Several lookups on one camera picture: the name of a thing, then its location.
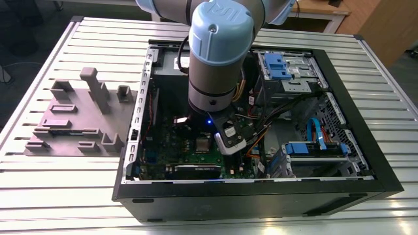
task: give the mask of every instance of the black cable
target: black cable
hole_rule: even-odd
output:
[[[187,41],[188,41],[188,35],[185,36],[185,38],[180,44],[179,55],[177,55],[177,68],[179,68],[180,72],[185,73],[185,74],[188,74],[188,68],[181,67],[181,61],[180,60],[181,60],[181,53],[183,53],[183,49],[184,49],[184,45],[185,45]]]
[[[261,115],[260,115],[260,119],[264,118],[265,112],[267,112],[267,94],[265,94],[265,81],[264,81],[264,76],[263,76],[263,70],[261,70],[261,66],[260,63],[257,62],[257,56],[255,55],[253,51],[251,51],[251,55],[253,57],[253,61],[255,61],[255,66],[259,72],[259,79],[261,80],[261,89],[263,89],[263,110],[261,110]]]
[[[300,5],[299,5],[297,0],[296,0],[296,5],[297,5],[297,10],[296,10],[296,18],[299,18],[299,15],[300,15]]]
[[[260,163],[264,165],[264,172],[261,172],[261,178],[267,177],[267,156],[265,156],[265,147],[264,147],[264,137],[257,143],[259,154],[260,154]]]
[[[308,98],[313,98],[313,97],[319,97],[323,95],[323,92],[315,92],[315,93],[309,93],[309,94],[301,94],[299,95],[296,98],[293,98],[288,103],[280,105],[279,107],[276,107],[272,112],[267,115],[267,117],[264,118],[264,120],[261,121],[261,124],[257,125],[259,129],[260,127],[264,127],[264,125],[267,123],[271,123],[271,121],[280,116],[283,113],[285,113],[287,111],[289,111],[301,101],[304,101]]]

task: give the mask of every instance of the table leg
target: table leg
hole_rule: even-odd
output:
[[[333,15],[331,21],[327,24],[327,27],[324,29],[324,33],[335,33],[341,21],[344,20],[345,16],[341,15]]]
[[[161,22],[161,18],[156,14],[150,14],[152,21]]]
[[[2,67],[0,65],[0,82],[8,82],[10,80],[10,75],[6,73],[5,70],[2,70]]]

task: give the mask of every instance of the aluminum table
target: aluminum table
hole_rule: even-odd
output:
[[[96,67],[108,89],[137,90],[148,40],[180,41],[187,32],[176,23],[73,18],[0,133],[0,232],[416,234],[418,110],[368,45],[351,35],[261,30],[255,44],[325,50],[404,187],[384,200],[331,216],[141,224],[110,200],[118,158],[22,155],[53,81],[86,88],[80,69]]]

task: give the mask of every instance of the robotic arm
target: robotic arm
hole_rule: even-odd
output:
[[[204,112],[232,101],[240,67],[267,22],[283,24],[296,0],[136,0],[140,8],[191,26],[188,100]]]

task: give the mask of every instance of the floor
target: floor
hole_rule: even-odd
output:
[[[30,56],[16,57],[0,45],[0,63],[2,65],[17,62],[42,63],[73,15],[129,20],[150,19],[149,14],[132,6],[65,2],[62,11],[57,12],[50,1],[37,0],[36,2],[45,21],[41,26],[30,29],[38,43],[38,50]],[[0,12],[5,10],[1,3]],[[8,85],[0,83],[0,130],[25,94],[38,69],[40,66],[36,64],[20,64],[6,68],[14,81]],[[418,59],[412,59],[404,54],[388,70],[412,102],[418,105],[418,82],[415,82],[418,79]]]

